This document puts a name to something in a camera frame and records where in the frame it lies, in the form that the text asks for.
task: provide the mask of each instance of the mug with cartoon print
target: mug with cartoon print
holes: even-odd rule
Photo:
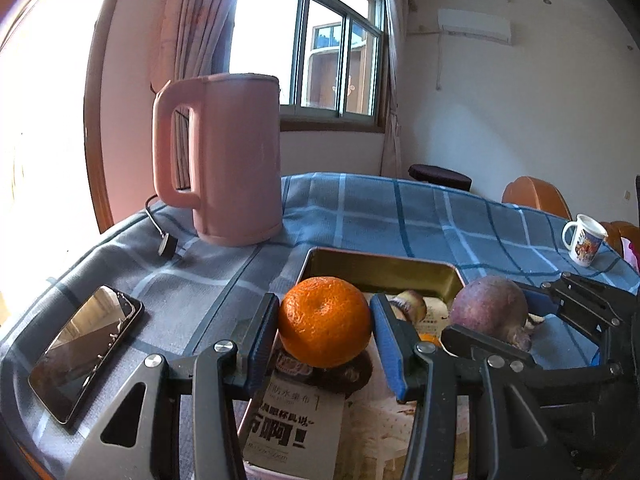
[[[566,242],[566,232],[575,226],[571,243]],[[593,263],[600,245],[607,237],[606,229],[587,215],[578,215],[577,221],[568,222],[562,229],[562,241],[569,249],[569,257],[581,267],[589,267]]]

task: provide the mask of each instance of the pink pitcher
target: pink pitcher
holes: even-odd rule
[[[278,79],[217,74],[169,83],[154,102],[156,193],[193,209],[198,236],[223,246],[255,244],[282,227]],[[191,190],[172,183],[172,124],[178,106],[191,109]]]

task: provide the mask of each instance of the smartphone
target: smartphone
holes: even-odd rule
[[[29,384],[60,424],[72,420],[93,379],[143,311],[140,301],[103,285],[40,356]]]

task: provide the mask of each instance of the stool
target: stool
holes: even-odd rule
[[[429,182],[438,186],[452,187],[462,191],[471,189],[471,179],[468,176],[439,166],[414,164],[409,168],[409,176],[420,182]]]

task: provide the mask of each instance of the kettle handle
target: kettle handle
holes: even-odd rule
[[[153,113],[153,165],[154,186],[160,200],[174,207],[200,208],[200,197],[194,191],[178,191],[172,182],[174,170],[171,156],[172,124],[174,110],[178,106],[191,109],[190,137],[194,136],[194,124],[199,122],[203,84],[200,80],[183,79],[168,81],[156,95]]]

